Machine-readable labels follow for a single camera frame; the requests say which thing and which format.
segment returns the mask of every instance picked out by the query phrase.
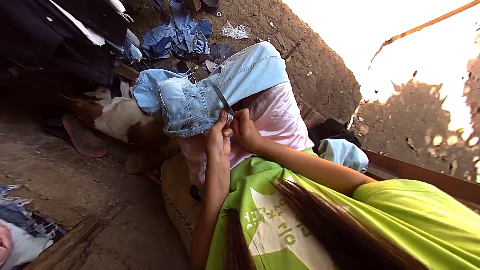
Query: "concrete floor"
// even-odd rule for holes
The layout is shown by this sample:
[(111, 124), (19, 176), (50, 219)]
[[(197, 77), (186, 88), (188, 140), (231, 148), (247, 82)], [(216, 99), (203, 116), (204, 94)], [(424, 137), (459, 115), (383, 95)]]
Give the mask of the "concrete floor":
[(11, 196), (70, 230), (114, 209), (108, 226), (80, 244), (56, 269), (186, 269), (188, 256), (171, 224), (160, 186), (125, 172), (119, 143), (92, 159), (24, 117), (0, 116), (0, 184), (21, 184)]

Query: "woman's hand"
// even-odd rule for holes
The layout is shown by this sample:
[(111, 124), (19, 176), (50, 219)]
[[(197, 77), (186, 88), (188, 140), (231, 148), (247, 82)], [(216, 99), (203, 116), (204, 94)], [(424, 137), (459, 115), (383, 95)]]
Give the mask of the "woman's hand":
[(265, 139), (250, 120), (248, 109), (235, 112), (232, 128), (235, 137), (245, 149), (256, 155), (262, 154)]
[(230, 161), (230, 137), (233, 134), (229, 128), (230, 123), (231, 120), (227, 121), (227, 113), (223, 110), (212, 129), (205, 132), (207, 158), (226, 158)]

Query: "green t-shirt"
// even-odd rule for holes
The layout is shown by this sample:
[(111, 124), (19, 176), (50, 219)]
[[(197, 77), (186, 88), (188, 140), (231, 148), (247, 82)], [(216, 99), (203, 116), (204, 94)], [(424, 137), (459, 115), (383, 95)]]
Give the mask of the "green t-shirt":
[[(258, 269), (264, 265), (275, 270), (335, 268), (327, 251), (277, 194), (272, 183), (280, 178), (320, 196), (325, 193), (430, 269), (480, 268), (479, 215), (430, 184), (413, 180), (370, 183), (357, 188), (350, 198), (274, 162), (251, 158), (231, 171), (230, 193), (223, 208), (239, 210)], [(224, 269), (226, 244), (226, 219), (220, 214), (207, 269)]]

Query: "pink shirt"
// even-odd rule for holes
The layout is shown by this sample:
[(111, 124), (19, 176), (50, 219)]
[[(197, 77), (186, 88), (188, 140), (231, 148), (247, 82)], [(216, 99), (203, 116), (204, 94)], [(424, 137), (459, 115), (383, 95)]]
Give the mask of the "pink shirt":
[[(262, 136), (299, 151), (314, 146), (308, 138), (307, 126), (301, 118), (290, 83), (283, 83), (266, 90), (248, 109), (250, 119)], [(203, 185), (206, 168), (204, 135), (199, 134), (187, 139), (177, 138), (177, 141), (190, 168), (190, 182)], [(253, 156), (254, 154), (243, 148), (233, 135), (230, 169)]]

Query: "knife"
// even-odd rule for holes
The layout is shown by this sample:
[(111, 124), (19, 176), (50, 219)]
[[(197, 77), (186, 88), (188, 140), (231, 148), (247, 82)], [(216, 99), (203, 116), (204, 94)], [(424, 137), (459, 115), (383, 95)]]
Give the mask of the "knife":
[(225, 99), (225, 97), (224, 97), (223, 94), (222, 94), (222, 91), (220, 91), (220, 88), (218, 88), (218, 86), (213, 86), (213, 90), (215, 91), (216, 95), (218, 96), (218, 98), (219, 98), (220, 101), (222, 102), (223, 107), (225, 108), (225, 110), (227, 110), (227, 112), (228, 112), (231, 116), (235, 115), (235, 113), (234, 113), (233, 110), (232, 110), (232, 107), (230, 107), (230, 105), (228, 104), (227, 100)]

